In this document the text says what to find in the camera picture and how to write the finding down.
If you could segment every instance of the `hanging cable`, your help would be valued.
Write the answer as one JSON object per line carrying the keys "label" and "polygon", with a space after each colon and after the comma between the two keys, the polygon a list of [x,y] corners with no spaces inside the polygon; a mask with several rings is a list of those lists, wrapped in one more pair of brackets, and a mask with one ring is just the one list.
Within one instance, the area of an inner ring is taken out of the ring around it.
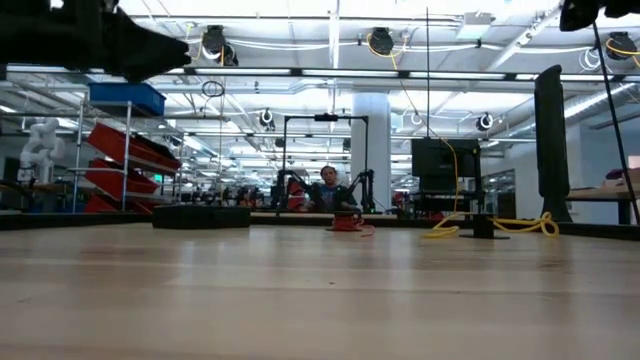
{"label": "hanging cable", "polygon": [[204,95],[207,100],[204,102],[204,106],[202,107],[202,117],[206,117],[207,115],[207,105],[211,99],[217,97],[223,97],[226,93],[225,86],[219,81],[210,80],[202,84],[202,95]]}

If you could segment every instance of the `table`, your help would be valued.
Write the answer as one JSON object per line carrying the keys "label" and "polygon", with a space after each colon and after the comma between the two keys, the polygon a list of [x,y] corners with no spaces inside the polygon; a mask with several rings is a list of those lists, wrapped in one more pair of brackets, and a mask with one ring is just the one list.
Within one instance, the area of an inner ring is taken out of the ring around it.
{"label": "table", "polygon": [[640,242],[423,233],[0,232],[0,359],[637,359]]}
{"label": "table", "polygon": [[[640,184],[632,184],[634,190]],[[631,198],[626,185],[571,190],[566,198],[575,202],[615,202],[618,204],[618,224],[631,224]]]}

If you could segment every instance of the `metal shelving rack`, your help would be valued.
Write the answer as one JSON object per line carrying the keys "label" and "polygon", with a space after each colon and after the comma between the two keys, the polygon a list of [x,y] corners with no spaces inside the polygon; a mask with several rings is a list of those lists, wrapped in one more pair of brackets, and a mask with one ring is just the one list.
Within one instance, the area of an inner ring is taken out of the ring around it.
{"label": "metal shelving rack", "polygon": [[[147,195],[147,194],[140,194],[140,193],[132,193],[132,192],[127,192],[127,178],[129,175],[129,162],[130,161],[134,161],[136,163],[140,163],[140,164],[145,164],[149,167],[152,168],[156,168],[159,170],[163,170],[163,171],[170,171],[173,172],[175,171],[174,169],[170,169],[167,167],[164,167],[162,165],[158,165],[158,164],[154,164],[151,163],[149,161],[134,157],[134,156],[130,156],[129,155],[129,145],[130,145],[130,139],[131,139],[131,121],[132,121],[132,114],[133,111],[137,111],[138,113],[143,113],[144,111],[142,111],[139,108],[136,108],[135,105],[131,102],[128,101],[126,103],[117,103],[117,102],[109,102],[109,103],[99,103],[99,102],[91,102],[89,103],[89,105],[91,106],[99,106],[99,105],[106,105],[109,107],[126,107],[126,123],[125,123],[125,149],[124,149],[124,162],[122,164],[123,169],[96,169],[96,168],[81,168],[80,167],[80,155],[81,155],[81,150],[82,150],[82,127],[84,124],[84,117],[85,117],[85,108],[87,106],[87,101],[86,98],[83,100],[82,104],[80,105],[80,113],[78,116],[78,135],[76,138],[76,163],[75,163],[75,167],[72,169],[68,169],[69,171],[72,171],[74,173],[74,177],[73,177],[73,213],[76,213],[76,203],[77,203],[77,198],[78,198],[78,182],[80,179],[80,175],[89,171],[92,172],[117,172],[117,173],[122,173],[123,178],[122,178],[122,198],[120,199],[120,201],[122,202],[122,207],[121,210],[125,211],[126,210],[126,201],[127,199],[138,199],[138,200],[153,200],[153,201],[157,201],[157,202],[165,202],[165,203],[172,203],[175,202],[175,197],[173,197],[171,200],[169,200],[167,197],[164,196],[157,196],[157,195]],[[164,117],[153,117],[154,119],[164,119]],[[178,160],[180,161],[180,163],[182,163],[182,150],[183,150],[183,146],[184,146],[184,133],[180,132],[180,151],[179,151],[179,158]],[[163,176],[163,180],[162,180],[162,189],[161,191],[164,192],[164,176]],[[181,185],[182,185],[182,166],[180,166],[180,168],[178,169],[178,171],[176,172],[176,174],[174,175],[174,183],[175,181],[178,181],[178,199],[180,196],[180,191],[181,189]],[[96,188],[98,188],[103,194],[106,194],[107,196],[110,196],[106,191],[104,191],[103,189],[100,189],[98,186],[96,186]]]}

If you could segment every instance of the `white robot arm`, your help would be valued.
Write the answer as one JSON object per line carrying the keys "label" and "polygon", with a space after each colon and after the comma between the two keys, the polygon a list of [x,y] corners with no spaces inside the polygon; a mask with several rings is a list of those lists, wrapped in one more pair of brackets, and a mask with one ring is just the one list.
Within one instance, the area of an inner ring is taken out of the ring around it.
{"label": "white robot arm", "polygon": [[[38,120],[31,125],[31,136],[20,153],[19,182],[31,182],[33,179],[40,184],[51,182],[53,160],[64,157],[64,140],[56,137],[55,130],[58,127],[57,119],[48,121]],[[35,166],[39,165],[39,174],[36,177]]]}

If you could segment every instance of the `black base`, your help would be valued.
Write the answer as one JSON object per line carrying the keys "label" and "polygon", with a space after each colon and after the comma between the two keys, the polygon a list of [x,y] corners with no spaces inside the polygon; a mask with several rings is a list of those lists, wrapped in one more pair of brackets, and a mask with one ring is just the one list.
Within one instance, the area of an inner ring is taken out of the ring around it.
{"label": "black base", "polygon": [[506,240],[508,236],[495,236],[492,217],[493,214],[473,214],[473,234],[462,234],[460,237],[473,239]]}
{"label": "black base", "polygon": [[158,206],[153,209],[151,223],[158,229],[246,228],[251,225],[251,210],[202,205]]}
{"label": "black base", "polygon": [[495,236],[495,235],[493,237],[479,237],[473,234],[460,234],[458,236],[463,238],[468,238],[468,239],[484,239],[484,240],[509,240],[510,239],[510,237],[508,236]]}

